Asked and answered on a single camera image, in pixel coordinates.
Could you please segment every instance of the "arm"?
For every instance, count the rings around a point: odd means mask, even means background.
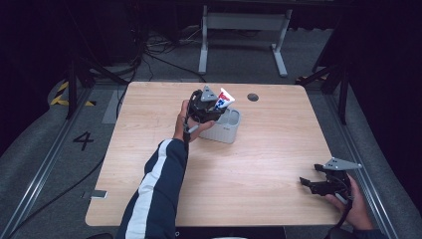
[[[188,156],[183,141],[187,104],[187,101],[182,104],[173,139],[164,140],[146,163],[142,182],[127,204],[115,238],[174,238]],[[191,134],[191,141],[213,124],[213,121],[203,123]]]

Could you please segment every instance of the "metal rail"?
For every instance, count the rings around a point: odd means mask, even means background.
[[[341,133],[344,142],[351,154],[351,160],[356,163],[362,163],[362,158],[354,144],[353,138],[350,135],[350,131],[346,125],[343,125],[338,118],[337,114],[337,104],[335,102],[333,95],[324,95],[325,101],[328,105],[329,111],[335,118],[335,126],[338,131]],[[374,214],[375,220],[379,226],[379,229],[386,235],[388,238],[394,239],[398,238],[397,233],[391,223],[390,218],[384,208],[384,205],[379,197],[379,194],[372,183],[372,180],[369,177],[369,173],[365,167],[356,171],[357,180],[359,181],[362,191],[368,200],[369,206]]]
[[[74,125],[81,109],[83,108],[83,105],[88,100],[92,90],[93,88],[87,88],[83,89],[81,92],[78,100],[78,107],[76,108],[73,115],[69,119],[65,120],[64,124],[62,125],[62,128],[60,129],[55,141],[53,142],[52,147],[50,148],[40,168],[29,184],[25,195],[21,199],[3,233],[0,235],[0,239],[15,238],[16,234],[10,237],[11,233],[13,233],[15,228],[17,228],[30,213],[35,201],[38,198],[38,195],[43,189],[43,186],[46,183],[47,178],[49,177],[50,172],[52,171],[58,159],[58,156],[60,155],[60,152],[62,151],[64,141],[68,136],[69,131]]]

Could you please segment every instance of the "wooden table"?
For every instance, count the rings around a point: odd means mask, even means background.
[[[96,186],[91,226],[119,225],[127,202],[157,145],[174,133],[181,102],[197,83],[131,83]],[[242,120],[232,144],[198,138],[190,145],[177,226],[334,224],[336,210],[312,195],[299,177],[324,180],[314,164],[331,158],[304,88],[280,85],[207,84],[235,99]],[[247,99],[259,96],[257,102]]]

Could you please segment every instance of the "white box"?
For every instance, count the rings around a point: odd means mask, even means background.
[[[215,122],[214,126],[202,131],[199,136],[216,141],[232,143],[235,141],[240,119],[241,115],[239,111],[228,108]]]

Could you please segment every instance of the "number 4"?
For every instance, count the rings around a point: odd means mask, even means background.
[[[86,131],[84,132],[84,134],[82,134],[81,136],[77,137],[74,139],[74,142],[83,142],[84,145],[82,146],[82,151],[85,150],[85,147],[87,146],[88,142],[93,142],[93,139],[90,139],[91,133]]]

